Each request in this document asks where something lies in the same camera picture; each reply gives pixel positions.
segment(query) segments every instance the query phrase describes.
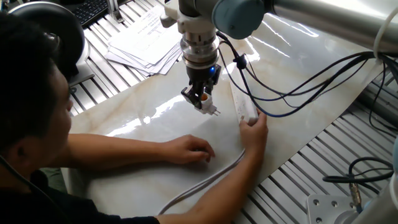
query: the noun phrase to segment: white marble table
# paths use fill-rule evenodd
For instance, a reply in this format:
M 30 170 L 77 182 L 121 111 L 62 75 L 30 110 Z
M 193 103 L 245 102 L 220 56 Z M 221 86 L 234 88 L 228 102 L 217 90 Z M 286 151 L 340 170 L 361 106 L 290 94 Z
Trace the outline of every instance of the white marble table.
M 292 89 L 341 57 L 364 50 L 272 16 L 265 16 L 263 24 L 252 37 L 234 41 L 233 44 L 239 52 L 249 55 L 258 77 L 280 91 Z M 230 62 L 230 54 L 224 54 Z M 233 66 L 228 65 L 228 68 L 232 70 Z M 373 71 L 365 80 L 371 67 L 372 64 L 365 66 L 363 72 L 345 85 L 323 95 L 299 113 L 288 118 L 269 119 L 269 142 L 260 180 L 292 157 L 353 102 L 379 73 Z M 315 80 L 312 86 L 330 75 L 327 73 Z M 214 92 L 215 104 L 221 111 L 221 116 L 217 118 L 201 115 L 183 101 L 179 92 L 186 83 L 183 65 L 176 64 L 166 77 L 145 80 L 73 118 L 73 133 L 98 133 L 152 141 L 165 141 L 191 133 L 206 138 L 217 152 L 216 160 L 207 167 L 200 164 L 188 167 L 156 164 L 108 174 L 76 175 L 71 172 L 70 182 L 73 183 L 77 177 L 83 179 L 85 195 L 92 198 L 102 212 L 124 217 L 153 215 L 179 192 L 216 172 L 238 155 L 241 150 L 238 122 L 226 76 L 221 77 Z M 257 95 L 273 96 L 253 82 L 250 86 Z M 303 98 L 293 98 L 289 102 L 297 105 Z M 278 102 L 261 105 L 273 113 L 288 110 Z M 188 209 L 198 196 L 170 211 Z

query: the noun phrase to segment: white power strip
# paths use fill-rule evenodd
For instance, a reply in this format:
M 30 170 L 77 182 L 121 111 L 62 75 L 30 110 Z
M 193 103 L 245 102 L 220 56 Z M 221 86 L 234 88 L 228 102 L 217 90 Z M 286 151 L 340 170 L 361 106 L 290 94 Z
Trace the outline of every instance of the white power strip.
M 234 79 L 235 83 L 244 89 L 244 83 L 242 77 L 237 75 L 237 73 L 232 72 L 231 76 Z M 254 125 L 258 119 L 258 113 L 256 106 L 254 106 L 253 102 L 250 99 L 250 96 L 242 93 L 232 81 L 229 81 L 231 85 L 232 97 L 235 104 L 236 116 L 238 117 L 238 121 L 245 121 L 250 126 Z

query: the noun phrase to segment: man's right hand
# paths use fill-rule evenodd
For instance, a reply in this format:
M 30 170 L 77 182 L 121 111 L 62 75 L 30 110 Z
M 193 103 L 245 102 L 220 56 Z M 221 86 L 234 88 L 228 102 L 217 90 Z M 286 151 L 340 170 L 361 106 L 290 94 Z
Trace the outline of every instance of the man's right hand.
M 254 125 L 250 126 L 247 122 L 241 121 L 239 126 L 242 145 L 246 150 L 246 155 L 262 159 L 266 150 L 268 136 L 267 115 L 258 109 L 257 112 L 259 119 Z

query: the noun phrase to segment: person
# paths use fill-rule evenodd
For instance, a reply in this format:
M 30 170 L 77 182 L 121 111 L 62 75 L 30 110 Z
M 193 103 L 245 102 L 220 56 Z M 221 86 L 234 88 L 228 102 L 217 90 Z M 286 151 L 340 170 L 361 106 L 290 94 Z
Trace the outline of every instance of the person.
M 219 224 L 230 223 L 237 215 L 263 161 L 268 133 L 265 114 L 259 113 L 252 126 L 241 122 L 244 158 L 189 211 L 156 217 L 107 215 L 97 211 L 91 200 L 49 187 L 39 169 L 101 171 L 139 162 L 210 162 L 215 152 L 207 141 L 194 136 L 155 143 L 69 134 L 69 87 L 56 66 L 56 52 L 49 38 L 37 25 L 0 14 L 0 49 L 0 223 Z M 17 178 L 16 172 L 40 190 Z

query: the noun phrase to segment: blue cap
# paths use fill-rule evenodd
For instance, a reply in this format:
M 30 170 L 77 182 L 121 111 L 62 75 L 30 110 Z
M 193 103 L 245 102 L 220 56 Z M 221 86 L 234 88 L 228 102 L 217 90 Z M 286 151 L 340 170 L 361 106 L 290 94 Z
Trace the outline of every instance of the blue cap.
M 220 0 L 211 21 L 217 29 L 234 39 L 244 39 L 256 30 L 264 17 L 261 0 Z

